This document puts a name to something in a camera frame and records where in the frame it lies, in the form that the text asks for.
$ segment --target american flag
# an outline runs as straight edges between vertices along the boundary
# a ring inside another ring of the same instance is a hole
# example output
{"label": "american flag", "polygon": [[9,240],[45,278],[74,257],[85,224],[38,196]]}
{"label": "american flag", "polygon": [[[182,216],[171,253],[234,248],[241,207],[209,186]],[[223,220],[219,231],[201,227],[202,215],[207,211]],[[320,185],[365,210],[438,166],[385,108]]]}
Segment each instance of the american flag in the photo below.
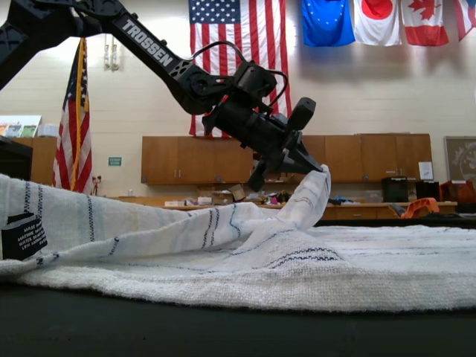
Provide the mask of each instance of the american flag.
{"label": "american flag", "polygon": [[[288,75],[286,0],[189,0],[189,13],[192,53],[212,42],[228,40],[237,45],[248,61]],[[240,59],[233,48],[220,45],[198,56],[195,63],[211,74],[224,76],[235,73]],[[283,78],[276,76],[276,80],[276,89],[264,103],[270,103],[283,88]],[[289,116],[289,87],[273,107],[274,113]],[[192,116],[190,134],[205,135],[201,115]],[[212,136],[228,137],[217,128]]]}
{"label": "american flag", "polygon": [[87,67],[86,40],[81,39],[62,106],[53,185],[90,194],[93,182]]}

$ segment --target orange object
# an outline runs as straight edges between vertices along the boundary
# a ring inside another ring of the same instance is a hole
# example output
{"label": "orange object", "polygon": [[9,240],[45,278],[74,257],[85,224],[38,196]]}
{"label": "orange object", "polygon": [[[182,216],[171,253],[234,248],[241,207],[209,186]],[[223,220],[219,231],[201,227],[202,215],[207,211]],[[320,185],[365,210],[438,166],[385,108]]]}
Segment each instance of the orange object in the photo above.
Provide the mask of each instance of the orange object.
{"label": "orange object", "polygon": [[398,205],[390,205],[389,208],[393,210],[400,218],[411,219],[419,218],[419,212],[427,208],[429,213],[439,213],[437,200],[434,198],[418,199],[409,204],[407,210]]}

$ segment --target bulletin board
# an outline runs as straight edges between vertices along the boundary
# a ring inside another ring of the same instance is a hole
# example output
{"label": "bulletin board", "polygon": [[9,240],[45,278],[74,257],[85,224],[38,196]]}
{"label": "bulletin board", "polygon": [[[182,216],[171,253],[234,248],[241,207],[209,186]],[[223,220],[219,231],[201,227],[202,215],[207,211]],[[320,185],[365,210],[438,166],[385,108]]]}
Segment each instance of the bulletin board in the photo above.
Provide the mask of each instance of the bulletin board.
{"label": "bulletin board", "polygon": [[445,137],[446,167],[450,180],[476,181],[476,137]]}

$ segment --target black label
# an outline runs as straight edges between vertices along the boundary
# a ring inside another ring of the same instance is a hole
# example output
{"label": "black label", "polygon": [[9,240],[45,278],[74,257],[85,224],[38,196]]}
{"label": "black label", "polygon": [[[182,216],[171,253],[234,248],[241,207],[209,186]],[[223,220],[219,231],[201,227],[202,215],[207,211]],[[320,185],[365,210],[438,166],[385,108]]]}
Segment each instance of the black label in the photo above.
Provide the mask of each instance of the black label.
{"label": "black label", "polygon": [[1,229],[3,259],[24,260],[48,244],[42,221],[32,213],[8,217]]}
{"label": "black label", "polygon": [[137,48],[134,48],[132,52],[143,51],[168,71],[178,65],[179,59],[176,55],[170,52],[165,44],[156,39],[139,21],[133,19],[129,14],[115,20],[115,24],[135,42]]}

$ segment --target towel label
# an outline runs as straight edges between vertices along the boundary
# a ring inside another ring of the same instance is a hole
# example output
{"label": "towel label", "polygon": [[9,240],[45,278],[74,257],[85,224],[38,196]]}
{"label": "towel label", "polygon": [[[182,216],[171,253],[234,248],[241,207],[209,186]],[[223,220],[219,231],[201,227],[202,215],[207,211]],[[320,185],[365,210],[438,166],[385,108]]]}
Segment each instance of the towel label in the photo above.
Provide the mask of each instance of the towel label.
{"label": "towel label", "polygon": [[42,220],[33,213],[10,216],[1,229],[3,259],[25,260],[47,244]]}

